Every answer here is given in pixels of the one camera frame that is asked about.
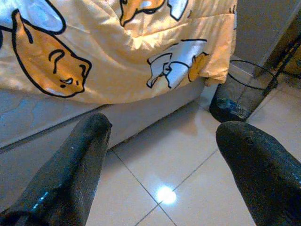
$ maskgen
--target wall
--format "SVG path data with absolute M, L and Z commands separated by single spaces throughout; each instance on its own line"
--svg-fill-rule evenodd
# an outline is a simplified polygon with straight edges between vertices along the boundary
M 264 64 L 300 7 L 301 0 L 238 0 L 234 55 Z

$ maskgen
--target mesh trash can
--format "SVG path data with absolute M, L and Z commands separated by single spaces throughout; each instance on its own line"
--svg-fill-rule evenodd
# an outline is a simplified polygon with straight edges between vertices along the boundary
M 211 115 L 220 122 L 246 121 L 271 91 L 274 75 L 267 69 L 243 60 L 232 60 L 231 73 L 217 87 L 210 104 Z

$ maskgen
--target tile floor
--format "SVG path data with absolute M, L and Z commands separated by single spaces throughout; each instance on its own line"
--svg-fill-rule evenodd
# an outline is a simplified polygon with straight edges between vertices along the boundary
M 109 151 L 87 226 L 255 225 L 215 143 L 215 89 Z M 301 89 L 281 84 L 249 123 L 301 161 Z

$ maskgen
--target wastebasket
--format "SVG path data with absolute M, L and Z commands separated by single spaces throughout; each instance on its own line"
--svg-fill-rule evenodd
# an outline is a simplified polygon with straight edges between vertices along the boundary
M 211 115 L 220 122 L 246 121 L 271 88 L 277 87 L 274 74 L 262 66 L 232 60 L 231 68 L 226 82 L 217 87 L 209 107 Z

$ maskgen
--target cartoon print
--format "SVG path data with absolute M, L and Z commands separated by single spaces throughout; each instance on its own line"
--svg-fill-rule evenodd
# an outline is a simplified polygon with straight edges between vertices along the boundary
M 199 73 L 205 67 L 205 65 L 207 63 L 208 55 L 209 54 L 202 52 L 200 55 L 194 56 L 192 58 L 192 66 L 191 66 L 191 68 L 189 70 L 189 74 L 188 74 L 189 81 L 194 81 L 195 79 L 197 79 L 199 77 Z
M 125 26 L 130 22 L 136 14 L 154 14 L 164 4 L 165 0 L 120 0 L 121 5 L 121 26 Z M 185 12 L 188 5 L 188 0 L 168 0 L 168 7 L 170 7 L 170 16 L 179 21 Z
M 12 13 L 18 9 L 24 21 L 42 31 L 61 34 L 66 23 L 60 12 L 49 0 L 5 0 L 0 4 L 0 30 L 13 28 Z
M 29 80 L 42 92 L 57 97 L 83 92 L 91 63 L 75 55 L 55 36 L 33 28 L 20 12 L 13 17 L 14 51 Z
M 43 93 L 56 97 L 84 92 L 92 65 L 55 36 L 65 31 L 66 24 L 50 1 L 8 0 L 4 5 L 0 6 L 0 48 L 1 30 L 11 32 L 14 52 L 27 78 Z
M 153 14 L 164 3 L 165 0 L 120 0 L 122 15 L 121 26 L 131 21 L 138 13 Z
M 165 76 L 170 89 L 176 88 L 188 74 L 193 58 L 199 56 L 207 43 L 204 39 L 181 40 L 162 53 L 147 60 L 151 78 L 147 86 L 152 88 L 158 77 Z
M 167 5 L 170 7 L 170 16 L 179 21 L 185 12 L 188 0 L 168 0 Z

